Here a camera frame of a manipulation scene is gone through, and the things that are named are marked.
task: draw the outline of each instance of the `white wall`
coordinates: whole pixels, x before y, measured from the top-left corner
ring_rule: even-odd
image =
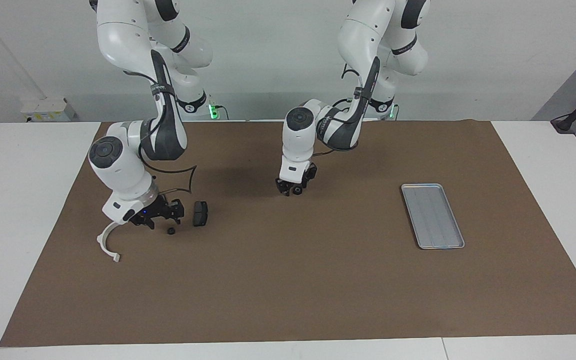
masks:
[[[182,18],[214,46],[206,90],[238,119],[277,119],[313,96],[348,96],[338,29],[350,0],[186,0]],[[86,0],[0,0],[0,38],[48,96],[82,120],[152,116],[147,84],[102,58]],[[576,2],[435,0],[419,29],[430,64],[405,77],[402,119],[530,120],[576,69]],[[0,64],[0,121],[18,80]]]

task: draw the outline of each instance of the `silver tray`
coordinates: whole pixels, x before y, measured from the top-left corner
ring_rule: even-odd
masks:
[[[421,249],[461,249],[464,238],[440,184],[403,184],[416,242]]]

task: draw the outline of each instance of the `white curved bracket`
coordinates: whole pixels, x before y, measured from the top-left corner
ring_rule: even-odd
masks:
[[[115,228],[118,227],[119,225],[120,224],[116,222],[110,223],[110,225],[106,226],[103,232],[96,237],[96,242],[99,243],[99,246],[101,246],[103,252],[111,256],[112,260],[115,263],[119,262],[119,258],[121,257],[121,255],[119,255],[116,252],[111,252],[110,250],[108,250],[108,248],[106,247],[106,240],[108,239],[108,235],[110,235],[110,232],[112,232],[112,230],[115,230]]]

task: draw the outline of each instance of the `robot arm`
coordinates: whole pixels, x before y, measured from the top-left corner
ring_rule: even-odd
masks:
[[[430,0],[398,1],[382,45],[390,54],[379,72],[368,113],[386,119],[393,109],[397,91],[397,73],[415,76],[428,64],[428,53],[420,44],[416,28],[430,9]]]
[[[283,125],[281,171],[276,180],[277,188],[286,196],[291,189],[293,194],[301,194],[316,174],[311,162],[315,137],[333,151],[354,149],[369,106],[380,112],[390,110],[396,90],[394,71],[416,75],[428,61],[414,28],[428,11],[430,0],[353,3],[337,43],[343,60],[358,74],[358,86],[347,112],[316,99],[288,112]],[[383,67],[377,56],[382,40],[393,49],[393,60]]]
[[[142,160],[176,160],[185,152],[182,114],[195,114],[206,102],[192,68],[208,66],[212,50],[203,39],[190,38],[172,0],[91,0],[91,5],[101,53],[127,75],[147,79],[157,108],[154,119],[114,123],[91,146],[92,169],[112,189],[103,212],[117,224],[153,228],[156,216],[178,221],[181,204],[167,203]]]

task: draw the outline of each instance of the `white table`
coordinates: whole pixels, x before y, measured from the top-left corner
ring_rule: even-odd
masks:
[[[550,123],[494,122],[576,266],[576,139]],[[0,123],[0,339],[99,123]],[[3,359],[567,360],[576,335],[0,348]]]

